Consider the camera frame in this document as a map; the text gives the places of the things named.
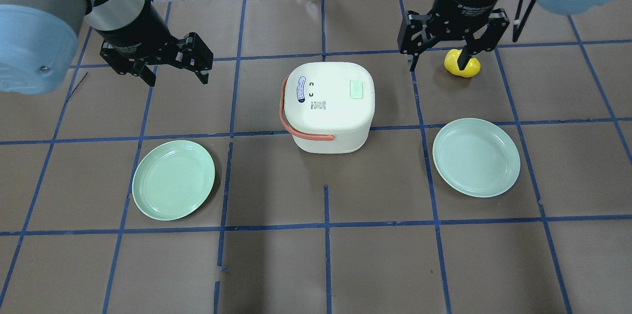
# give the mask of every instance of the qr code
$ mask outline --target qr code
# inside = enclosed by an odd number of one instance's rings
[[[322,102],[312,102],[312,109],[325,109],[326,108],[325,101]]]

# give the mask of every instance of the white lunch box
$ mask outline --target white lunch box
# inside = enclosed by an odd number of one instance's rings
[[[311,62],[283,81],[278,116],[307,152],[354,152],[365,143],[374,113],[373,79],[357,64]]]

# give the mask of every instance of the light green plate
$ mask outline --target light green plate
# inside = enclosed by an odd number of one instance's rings
[[[436,170],[455,190],[493,197],[513,186],[520,173],[515,143],[485,120],[464,118],[441,128],[433,145]]]
[[[176,140],[151,150],[138,165],[131,192],[138,209],[156,220],[187,216],[204,203],[215,164],[203,147]]]

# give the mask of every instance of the orange handle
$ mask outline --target orange handle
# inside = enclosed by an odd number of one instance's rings
[[[283,118],[283,106],[285,102],[285,86],[287,85],[288,78],[289,76],[287,76],[285,80],[283,80],[283,85],[280,88],[280,103],[278,104],[278,118],[280,119],[280,123],[283,124],[283,127],[287,130],[287,132],[289,132],[293,136],[296,136],[296,138],[301,138],[301,139],[310,140],[310,141],[333,141],[334,140],[333,135],[306,134],[304,132],[300,132],[294,129],[291,125],[289,125],[285,121],[285,118]]]

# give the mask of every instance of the yellow object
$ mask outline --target yellow object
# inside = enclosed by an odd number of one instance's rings
[[[465,66],[465,69],[461,71],[459,69],[459,65],[457,64],[460,54],[460,49],[454,48],[448,51],[447,55],[445,55],[445,60],[443,61],[445,69],[455,76],[461,76],[464,78],[476,76],[476,74],[480,72],[480,62],[478,61],[478,58],[470,58],[470,61],[467,66]]]

